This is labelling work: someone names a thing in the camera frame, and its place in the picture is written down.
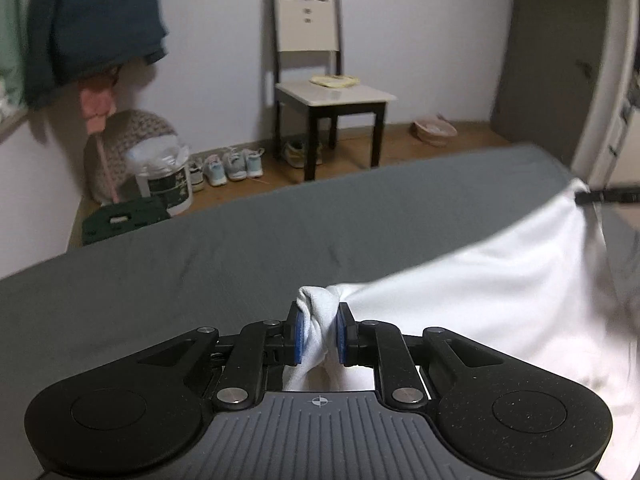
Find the white long-sleeve shirt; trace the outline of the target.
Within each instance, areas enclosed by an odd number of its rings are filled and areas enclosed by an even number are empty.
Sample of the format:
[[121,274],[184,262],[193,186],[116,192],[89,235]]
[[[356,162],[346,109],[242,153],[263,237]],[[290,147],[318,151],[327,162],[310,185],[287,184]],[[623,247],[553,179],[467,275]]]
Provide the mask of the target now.
[[579,382],[608,404],[613,435],[599,474],[629,479],[639,467],[639,211],[581,207],[574,181],[496,235],[364,284],[299,289],[302,360],[283,374],[290,391],[364,390],[373,374],[338,362],[335,318],[417,335],[452,330]]

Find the green folding stool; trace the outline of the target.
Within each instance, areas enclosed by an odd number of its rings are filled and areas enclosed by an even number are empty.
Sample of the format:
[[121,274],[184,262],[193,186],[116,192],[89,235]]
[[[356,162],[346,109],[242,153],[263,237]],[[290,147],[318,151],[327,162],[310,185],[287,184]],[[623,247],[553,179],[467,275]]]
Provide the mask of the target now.
[[92,245],[170,219],[158,197],[139,197],[99,208],[82,222],[81,244]]

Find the grey bed sheet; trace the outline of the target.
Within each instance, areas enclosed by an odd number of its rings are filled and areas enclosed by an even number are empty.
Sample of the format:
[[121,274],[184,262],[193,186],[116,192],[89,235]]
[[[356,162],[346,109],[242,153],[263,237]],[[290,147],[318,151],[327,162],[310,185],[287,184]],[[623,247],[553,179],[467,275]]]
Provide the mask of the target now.
[[570,183],[536,146],[288,186],[79,248],[1,283],[1,474],[33,479],[43,388],[204,325],[280,318],[305,285],[363,283],[491,236]]

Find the dark grey door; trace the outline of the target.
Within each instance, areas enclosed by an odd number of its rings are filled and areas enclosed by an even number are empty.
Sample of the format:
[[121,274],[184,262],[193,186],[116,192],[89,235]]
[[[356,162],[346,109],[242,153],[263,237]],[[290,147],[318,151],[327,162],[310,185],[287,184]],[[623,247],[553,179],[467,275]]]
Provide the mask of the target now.
[[608,0],[513,0],[491,128],[563,164],[576,153],[598,82]]

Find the light blue sneakers pair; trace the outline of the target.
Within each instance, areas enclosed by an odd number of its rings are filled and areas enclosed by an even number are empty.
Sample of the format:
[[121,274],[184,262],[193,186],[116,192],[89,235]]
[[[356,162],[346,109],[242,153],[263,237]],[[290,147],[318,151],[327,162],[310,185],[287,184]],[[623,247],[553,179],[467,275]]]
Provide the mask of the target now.
[[257,150],[229,148],[223,153],[211,154],[203,162],[204,178],[214,188],[223,186],[229,181],[240,182],[245,179],[259,179],[264,175],[263,154],[262,148]]

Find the shoes under chair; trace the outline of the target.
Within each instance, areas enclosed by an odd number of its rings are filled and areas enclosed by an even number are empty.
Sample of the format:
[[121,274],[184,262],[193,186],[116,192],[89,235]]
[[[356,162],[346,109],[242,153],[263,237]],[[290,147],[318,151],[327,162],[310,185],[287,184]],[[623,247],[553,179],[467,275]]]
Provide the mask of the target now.
[[282,157],[288,165],[295,169],[304,169],[306,165],[306,144],[302,140],[293,140],[285,143],[282,148]]

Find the pink slippers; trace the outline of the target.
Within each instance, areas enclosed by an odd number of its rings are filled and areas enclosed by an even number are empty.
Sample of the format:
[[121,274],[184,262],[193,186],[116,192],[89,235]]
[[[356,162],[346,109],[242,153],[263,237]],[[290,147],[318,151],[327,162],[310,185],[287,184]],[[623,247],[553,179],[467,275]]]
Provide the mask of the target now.
[[411,131],[421,142],[443,148],[458,135],[458,130],[440,115],[428,115],[416,119]]

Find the white plastic bucket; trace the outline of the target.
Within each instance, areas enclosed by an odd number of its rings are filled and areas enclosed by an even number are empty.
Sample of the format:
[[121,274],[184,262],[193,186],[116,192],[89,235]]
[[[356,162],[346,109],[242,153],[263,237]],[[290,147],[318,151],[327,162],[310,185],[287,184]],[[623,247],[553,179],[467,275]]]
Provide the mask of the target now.
[[158,197],[171,217],[191,207],[190,151],[178,136],[165,134],[143,140],[126,151],[125,162],[141,196]]

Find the yellow cloth on chair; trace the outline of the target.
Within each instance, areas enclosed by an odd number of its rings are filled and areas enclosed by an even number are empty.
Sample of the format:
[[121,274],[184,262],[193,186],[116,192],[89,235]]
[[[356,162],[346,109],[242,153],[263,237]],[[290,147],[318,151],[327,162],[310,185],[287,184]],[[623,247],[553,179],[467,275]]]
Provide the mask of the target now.
[[346,89],[358,86],[360,80],[346,75],[316,75],[309,79],[311,84],[327,89]]

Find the pink hanging cloth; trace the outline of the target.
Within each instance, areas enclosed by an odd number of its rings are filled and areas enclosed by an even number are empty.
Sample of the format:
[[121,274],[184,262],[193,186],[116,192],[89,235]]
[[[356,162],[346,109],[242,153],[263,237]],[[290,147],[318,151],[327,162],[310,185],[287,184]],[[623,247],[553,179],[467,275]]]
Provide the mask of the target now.
[[119,196],[108,166],[102,134],[105,131],[107,119],[117,110],[114,91],[117,79],[118,69],[112,68],[104,73],[81,79],[77,83],[81,115],[88,135],[96,138],[96,151],[114,204],[119,202]]

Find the dark teal hanging jacket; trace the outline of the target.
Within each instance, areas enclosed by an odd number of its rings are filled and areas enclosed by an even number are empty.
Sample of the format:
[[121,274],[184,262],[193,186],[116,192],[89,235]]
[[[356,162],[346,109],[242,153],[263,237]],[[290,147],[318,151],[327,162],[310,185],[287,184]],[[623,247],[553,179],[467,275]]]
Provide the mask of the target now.
[[134,58],[166,55],[160,0],[30,0],[25,101],[47,105],[58,88]]

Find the green curtain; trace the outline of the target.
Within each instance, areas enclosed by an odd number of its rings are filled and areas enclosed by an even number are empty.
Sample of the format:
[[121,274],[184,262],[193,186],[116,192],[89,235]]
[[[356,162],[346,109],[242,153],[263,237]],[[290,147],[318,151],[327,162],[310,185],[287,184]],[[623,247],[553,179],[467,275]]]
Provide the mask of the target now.
[[24,104],[23,0],[1,0],[1,119]]

